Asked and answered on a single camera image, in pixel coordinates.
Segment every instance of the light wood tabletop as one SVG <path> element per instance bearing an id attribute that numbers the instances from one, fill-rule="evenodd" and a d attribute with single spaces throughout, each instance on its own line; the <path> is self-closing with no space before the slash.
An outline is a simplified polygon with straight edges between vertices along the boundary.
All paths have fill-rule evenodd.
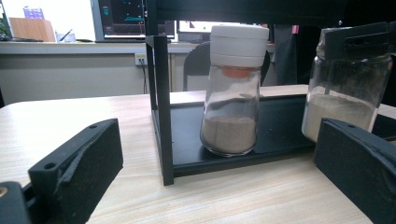
<path id="1" fill-rule="evenodd" d="M 264 96 L 307 86 L 264 87 Z M 172 103 L 204 91 L 171 93 Z M 396 108 L 379 113 L 396 119 Z M 313 154 L 178 177 L 165 187 L 148 95 L 16 103 L 0 109 L 0 182 L 30 182 L 27 170 L 95 122 L 117 118 L 123 169 L 90 223 L 370 223 L 313 163 Z"/>

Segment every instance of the white cap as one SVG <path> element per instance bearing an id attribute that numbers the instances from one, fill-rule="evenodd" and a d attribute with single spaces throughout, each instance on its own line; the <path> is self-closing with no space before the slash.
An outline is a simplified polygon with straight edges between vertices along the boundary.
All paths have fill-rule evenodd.
<path id="1" fill-rule="evenodd" d="M 210 35 L 210 62 L 238 67 L 260 67 L 269 30 L 259 25 L 215 25 Z"/>

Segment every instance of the black tray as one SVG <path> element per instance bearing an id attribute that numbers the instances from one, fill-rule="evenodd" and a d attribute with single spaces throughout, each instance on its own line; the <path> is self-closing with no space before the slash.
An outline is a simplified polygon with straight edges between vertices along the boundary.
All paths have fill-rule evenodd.
<path id="1" fill-rule="evenodd" d="M 201 143 L 204 103 L 171 105 L 174 176 L 279 161 L 313 151 L 315 143 L 301 132 L 305 98 L 305 94 L 261 98 L 256 145 L 247 155 L 231 158 L 215 155 Z M 378 115 L 373 134 L 396 139 L 396 120 Z"/>

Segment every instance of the power outlet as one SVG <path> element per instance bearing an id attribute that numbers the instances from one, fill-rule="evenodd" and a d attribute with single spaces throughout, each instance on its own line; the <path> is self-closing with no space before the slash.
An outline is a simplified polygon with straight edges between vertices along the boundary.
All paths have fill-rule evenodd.
<path id="1" fill-rule="evenodd" d="M 141 61 L 143 62 L 143 65 L 148 65 L 147 55 L 145 53 L 136 53 L 134 55 L 134 64 L 136 66 L 142 66 Z"/>

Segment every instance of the glass jar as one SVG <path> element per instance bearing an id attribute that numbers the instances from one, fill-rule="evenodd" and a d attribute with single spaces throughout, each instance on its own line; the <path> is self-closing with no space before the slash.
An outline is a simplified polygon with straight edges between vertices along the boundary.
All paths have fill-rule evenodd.
<path id="1" fill-rule="evenodd" d="M 388 54 L 326 60 L 325 34 L 334 30 L 339 29 L 322 30 L 306 97 L 302 132 L 314 142 L 322 118 L 339 119 L 370 132 L 392 67 Z"/>
<path id="2" fill-rule="evenodd" d="M 253 149 L 267 39 L 268 29 L 260 26 L 212 28 L 201 141 L 215 154 L 231 157 Z"/>

